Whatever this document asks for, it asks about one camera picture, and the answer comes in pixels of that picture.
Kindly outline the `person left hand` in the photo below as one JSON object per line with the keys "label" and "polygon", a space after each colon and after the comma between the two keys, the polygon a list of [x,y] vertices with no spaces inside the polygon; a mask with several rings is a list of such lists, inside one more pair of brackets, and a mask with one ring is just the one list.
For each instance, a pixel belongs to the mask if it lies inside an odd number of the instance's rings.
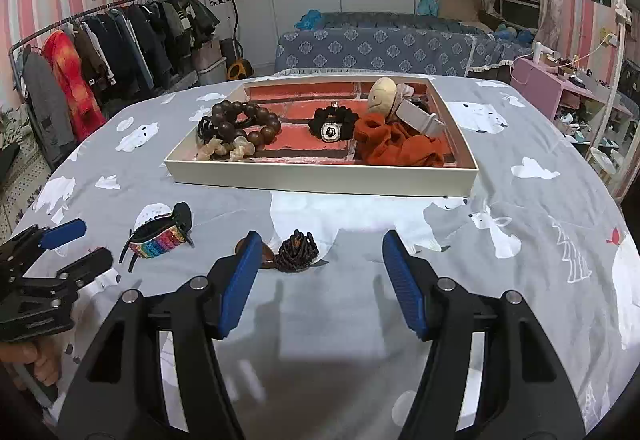
{"label": "person left hand", "polygon": [[61,350],[51,336],[38,337],[33,342],[2,342],[0,352],[4,364],[34,365],[35,379],[46,387],[60,379]]}

